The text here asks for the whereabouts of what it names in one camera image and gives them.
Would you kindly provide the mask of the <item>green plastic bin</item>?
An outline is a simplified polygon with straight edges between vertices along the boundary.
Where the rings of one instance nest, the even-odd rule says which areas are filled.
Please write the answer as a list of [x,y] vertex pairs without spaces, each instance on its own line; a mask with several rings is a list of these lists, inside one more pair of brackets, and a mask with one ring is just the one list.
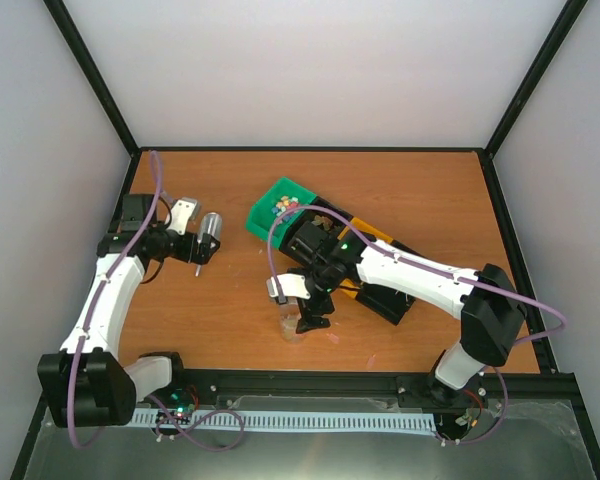
[[311,204],[317,194],[281,177],[250,209],[246,229],[257,238],[266,241],[274,221],[285,211],[298,205]]

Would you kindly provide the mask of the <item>clear plastic jar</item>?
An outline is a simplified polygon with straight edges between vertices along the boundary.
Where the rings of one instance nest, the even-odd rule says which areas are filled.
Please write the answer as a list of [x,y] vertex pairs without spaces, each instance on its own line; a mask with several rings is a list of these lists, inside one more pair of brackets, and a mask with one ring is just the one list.
[[307,335],[307,325],[296,298],[288,298],[286,303],[279,305],[279,325],[281,336],[287,342],[298,343]]

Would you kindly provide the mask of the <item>black frame post left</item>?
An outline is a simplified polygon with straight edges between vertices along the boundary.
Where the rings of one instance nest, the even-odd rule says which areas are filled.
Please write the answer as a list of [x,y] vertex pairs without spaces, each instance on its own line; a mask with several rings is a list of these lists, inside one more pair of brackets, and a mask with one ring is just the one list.
[[140,148],[64,1],[43,0],[53,22],[130,157]]

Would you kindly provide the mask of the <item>yellow plastic bin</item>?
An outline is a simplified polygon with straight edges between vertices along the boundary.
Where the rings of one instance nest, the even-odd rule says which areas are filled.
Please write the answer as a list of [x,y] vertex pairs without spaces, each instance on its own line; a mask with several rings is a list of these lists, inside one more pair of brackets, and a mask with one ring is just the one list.
[[[361,219],[353,217],[351,223],[357,231],[371,242],[382,240],[390,246],[394,245],[394,239],[391,236],[365,223]],[[361,259],[361,252],[367,245],[347,226],[342,227],[337,238],[337,248],[344,248],[344,251],[343,253],[336,253],[336,257],[347,268],[346,277],[339,285],[339,289],[358,302],[370,300],[371,302],[380,304],[386,301],[386,298],[393,295],[393,291],[387,287],[371,287],[360,279],[356,270],[356,262]]]

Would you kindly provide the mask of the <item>black bin with popsicle candies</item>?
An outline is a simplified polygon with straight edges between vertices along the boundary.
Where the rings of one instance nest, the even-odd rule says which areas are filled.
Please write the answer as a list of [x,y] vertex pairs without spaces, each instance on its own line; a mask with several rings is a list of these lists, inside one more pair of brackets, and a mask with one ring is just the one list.
[[302,266],[308,266],[327,246],[333,246],[345,225],[333,216],[333,212],[351,221],[353,216],[322,197],[316,197],[312,205],[329,212],[303,209],[284,219],[286,230],[278,250]]

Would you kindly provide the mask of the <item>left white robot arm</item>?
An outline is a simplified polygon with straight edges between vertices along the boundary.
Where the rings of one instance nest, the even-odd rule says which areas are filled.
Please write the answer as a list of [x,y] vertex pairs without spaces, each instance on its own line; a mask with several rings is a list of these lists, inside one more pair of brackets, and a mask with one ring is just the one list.
[[124,426],[136,404],[156,393],[166,402],[181,400],[188,378],[176,352],[142,355],[128,367],[119,361],[119,343],[133,296],[149,282],[151,262],[173,259],[207,264],[219,250],[223,220],[210,212],[198,231],[187,226],[199,216],[197,200],[183,197],[159,220],[163,199],[127,194],[113,232],[97,248],[96,272],[85,305],[56,353],[43,355],[37,374],[49,411],[61,428]]

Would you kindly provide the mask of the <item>spilled pink candy piece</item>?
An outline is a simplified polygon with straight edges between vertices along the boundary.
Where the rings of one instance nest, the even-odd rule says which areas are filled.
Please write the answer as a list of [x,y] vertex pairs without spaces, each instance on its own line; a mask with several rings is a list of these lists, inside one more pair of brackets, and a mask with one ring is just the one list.
[[327,333],[326,336],[333,344],[338,344],[340,342],[339,337],[333,333]]

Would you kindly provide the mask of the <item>metal scoop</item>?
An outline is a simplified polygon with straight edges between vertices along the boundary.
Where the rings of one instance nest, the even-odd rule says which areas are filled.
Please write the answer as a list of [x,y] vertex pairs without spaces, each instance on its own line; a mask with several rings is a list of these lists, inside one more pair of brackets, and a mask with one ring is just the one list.
[[197,265],[195,276],[200,275],[202,267],[218,251],[222,226],[222,216],[217,212],[209,212],[202,218],[195,250],[195,263]]

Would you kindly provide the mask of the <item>black frame post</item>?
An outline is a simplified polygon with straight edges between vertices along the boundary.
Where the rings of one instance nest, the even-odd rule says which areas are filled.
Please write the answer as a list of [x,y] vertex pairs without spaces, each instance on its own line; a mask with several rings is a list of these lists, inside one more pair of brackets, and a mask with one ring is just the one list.
[[553,22],[484,148],[485,155],[489,160],[495,158],[496,154],[504,144],[507,136],[524,110],[525,105],[533,95],[536,87],[539,85],[544,74],[547,72],[555,56],[561,49],[587,3],[587,0],[568,0],[564,2],[557,18]]
[[64,1],[43,0],[53,22],[130,157],[140,148]]

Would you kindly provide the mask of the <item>metal base plate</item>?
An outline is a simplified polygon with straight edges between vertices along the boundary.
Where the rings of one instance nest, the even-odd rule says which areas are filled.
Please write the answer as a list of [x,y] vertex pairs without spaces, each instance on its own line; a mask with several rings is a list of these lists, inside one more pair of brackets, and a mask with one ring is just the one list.
[[389,432],[248,432],[205,451],[149,427],[106,430],[72,447],[45,418],[15,479],[600,479],[600,465],[566,401],[513,401],[506,420],[472,445]]

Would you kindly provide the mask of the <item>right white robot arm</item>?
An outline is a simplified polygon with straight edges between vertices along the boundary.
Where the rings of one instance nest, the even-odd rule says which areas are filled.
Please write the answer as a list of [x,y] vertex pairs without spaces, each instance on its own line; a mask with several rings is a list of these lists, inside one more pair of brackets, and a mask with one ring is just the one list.
[[496,265],[440,264],[354,226],[336,236],[306,223],[290,248],[303,256],[302,268],[271,278],[269,289],[278,303],[298,301],[298,333],[326,325],[334,310],[331,294],[346,280],[361,291],[378,287],[424,301],[459,321],[459,339],[416,389],[439,406],[452,405],[484,368],[504,366],[526,319],[522,298]]

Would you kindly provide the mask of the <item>black frame post right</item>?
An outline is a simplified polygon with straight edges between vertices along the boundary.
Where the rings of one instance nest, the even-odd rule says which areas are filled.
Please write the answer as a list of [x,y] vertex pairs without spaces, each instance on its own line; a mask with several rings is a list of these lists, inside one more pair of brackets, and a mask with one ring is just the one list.
[[587,3],[587,0],[568,0],[564,2],[557,18],[553,22],[484,148],[485,155],[489,160],[495,158],[496,154],[504,144],[507,136],[524,110],[525,105],[533,95],[536,87],[539,85],[544,74],[547,72],[555,56],[561,49]]

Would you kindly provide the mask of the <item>black aluminium rail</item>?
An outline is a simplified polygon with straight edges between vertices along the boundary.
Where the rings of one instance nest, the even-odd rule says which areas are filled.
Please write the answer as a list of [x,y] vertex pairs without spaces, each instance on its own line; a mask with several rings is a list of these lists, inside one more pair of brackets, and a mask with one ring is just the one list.
[[220,396],[315,396],[315,397],[396,397],[400,406],[423,410],[459,409],[477,396],[483,400],[570,399],[580,400],[572,374],[496,374],[476,376],[457,392],[435,387],[433,376],[425,373],[377,372],[295,372],[251,370],[194,370],[177,373],[171,384],[150,392],[167,400],[179,389],[190,388],[200,402],[216,404]]

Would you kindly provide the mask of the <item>black bin with lollipops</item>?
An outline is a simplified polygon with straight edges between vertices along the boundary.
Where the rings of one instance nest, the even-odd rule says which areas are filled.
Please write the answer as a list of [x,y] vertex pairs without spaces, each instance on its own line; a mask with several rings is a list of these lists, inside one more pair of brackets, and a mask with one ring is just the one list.
[[416,298],[404,292],[377,284],[363,282],[357,274],[353,284],[360,290],[355,299],[374,313],[397,326],[414,305]]

